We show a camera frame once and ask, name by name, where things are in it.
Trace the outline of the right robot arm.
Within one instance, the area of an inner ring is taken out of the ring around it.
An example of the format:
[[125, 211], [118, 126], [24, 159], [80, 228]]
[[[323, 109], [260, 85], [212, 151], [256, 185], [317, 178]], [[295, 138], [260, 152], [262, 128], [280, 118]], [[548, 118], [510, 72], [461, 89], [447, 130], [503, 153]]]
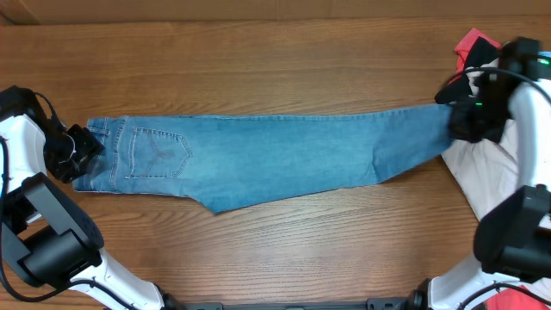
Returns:
[[479, 221], [474, 251], [403, 309], [550, 306], [550, 56], [525, 37], [482, 47], [436, 95], [451, 110], [444, 162]]

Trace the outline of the blue denim jeans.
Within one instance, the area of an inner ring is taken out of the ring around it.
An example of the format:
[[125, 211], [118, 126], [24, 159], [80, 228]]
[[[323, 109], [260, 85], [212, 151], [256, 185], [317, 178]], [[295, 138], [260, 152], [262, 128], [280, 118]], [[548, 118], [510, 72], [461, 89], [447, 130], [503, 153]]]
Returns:
[[84, 192], [188, 197], [214, 213], [382, 183], [451, 145], [450, 109], [360, 115], [95, 118], [103, 144]]

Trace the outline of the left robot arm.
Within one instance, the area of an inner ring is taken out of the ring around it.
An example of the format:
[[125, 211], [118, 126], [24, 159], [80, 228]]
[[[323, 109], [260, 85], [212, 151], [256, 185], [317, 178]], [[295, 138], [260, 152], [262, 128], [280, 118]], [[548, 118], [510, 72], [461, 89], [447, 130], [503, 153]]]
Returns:
[[48, 102], [15, 85], [1, 93], [1, 264], [52, 291], [25, 296], [2, 276], [4, 289], [28, 303], [73, 290], [107, 309], [182, 308], [113, 259], [95, 222], [56, 185], [87, 174], [103, 146], [87, 128], [66, 127], [54, 110], [44, 111]]

